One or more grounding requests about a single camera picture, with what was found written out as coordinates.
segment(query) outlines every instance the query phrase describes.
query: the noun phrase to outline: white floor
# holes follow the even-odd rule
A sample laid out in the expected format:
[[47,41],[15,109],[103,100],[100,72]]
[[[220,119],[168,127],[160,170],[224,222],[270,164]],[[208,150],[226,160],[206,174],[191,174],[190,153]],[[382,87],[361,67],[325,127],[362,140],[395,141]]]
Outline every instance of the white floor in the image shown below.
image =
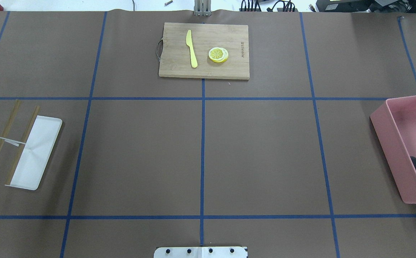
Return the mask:
[[[193,10],[194,0],[134,0],[135,10]],[[311,11],[309,5],[316,8],[316,0],[295,0],[298,11]],[[104,11],[113,9],[133,10],[132,0],[0,0],[4,10],[12,11]],[[272,7],[274,0],[260,4],[263,11]],[[239,10],[241,0],[211,0],[211,10]]]

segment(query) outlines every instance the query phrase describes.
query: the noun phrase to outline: pink bin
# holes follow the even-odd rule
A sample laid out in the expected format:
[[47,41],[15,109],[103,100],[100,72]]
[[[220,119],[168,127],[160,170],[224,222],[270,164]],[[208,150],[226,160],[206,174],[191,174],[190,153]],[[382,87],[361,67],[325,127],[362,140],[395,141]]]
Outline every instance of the pink bin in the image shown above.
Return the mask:
[[370,119],[402,200],[416,204],[416,96],[388,99]]

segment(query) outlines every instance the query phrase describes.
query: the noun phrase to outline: white bracket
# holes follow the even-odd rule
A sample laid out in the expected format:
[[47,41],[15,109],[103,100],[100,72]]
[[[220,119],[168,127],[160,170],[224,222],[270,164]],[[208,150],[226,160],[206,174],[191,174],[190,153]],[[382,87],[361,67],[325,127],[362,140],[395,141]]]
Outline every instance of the white bracket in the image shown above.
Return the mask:
[[10,143],[12,145],[15,145],[17,147],[20,146],[20,144],[26,144],[25,142],[19,142],[17,140],[8,139],[8,138],[4,138],[4,137],[0,137],[0,139],[3,139],[5,142]]
[[157,248],[154,258],[247,258],[247,247]]
[[211,16],[211,0],[195,0],[195,16]]

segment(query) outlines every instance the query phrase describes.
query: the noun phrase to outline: knife handle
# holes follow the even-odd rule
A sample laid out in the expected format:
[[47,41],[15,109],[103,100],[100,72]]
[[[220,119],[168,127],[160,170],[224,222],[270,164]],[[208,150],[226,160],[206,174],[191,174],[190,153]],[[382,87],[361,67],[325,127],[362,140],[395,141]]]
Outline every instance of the knife handle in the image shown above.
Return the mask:
[[197,58],[195,57],[193,46],[189,46],[188,48],[190,49],[190,65],[193,68],[196,68],[198,66],[198,62],[197,62]]

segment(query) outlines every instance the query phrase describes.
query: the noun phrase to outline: white metal plate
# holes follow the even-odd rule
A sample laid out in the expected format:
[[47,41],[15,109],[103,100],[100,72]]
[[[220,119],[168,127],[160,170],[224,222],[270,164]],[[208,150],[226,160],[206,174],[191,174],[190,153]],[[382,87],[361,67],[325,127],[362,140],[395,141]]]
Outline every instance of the white metal plate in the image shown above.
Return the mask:
[[57,140],[62,120],[37,116],[10,182],[13,187],[36,190]]
[[247,247],[157,248],[154,258],[247,258],[247,250]]

